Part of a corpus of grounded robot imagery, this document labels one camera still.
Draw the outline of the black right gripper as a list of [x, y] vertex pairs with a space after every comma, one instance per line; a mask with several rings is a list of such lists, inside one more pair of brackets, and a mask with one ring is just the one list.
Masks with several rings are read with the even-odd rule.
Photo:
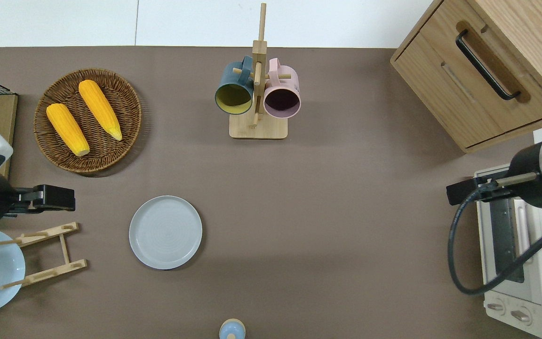
[[450, 206], [460, 205], [471, 199], [478, 202], [494, 202], [511, 198], [511, 190], [497, 186], [495, 178], [476, 177], [446, 186]]

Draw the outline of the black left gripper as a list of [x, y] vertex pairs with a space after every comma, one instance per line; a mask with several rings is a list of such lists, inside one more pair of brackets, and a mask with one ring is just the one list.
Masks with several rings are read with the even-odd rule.
[[4, 197], [8, 202], [5, 218], [15, 218], [20, 214], [40, 214], [43, 210], [75, 211], [74, 190], [66, 187], [40, 185], [38, 187], [13, 187]]

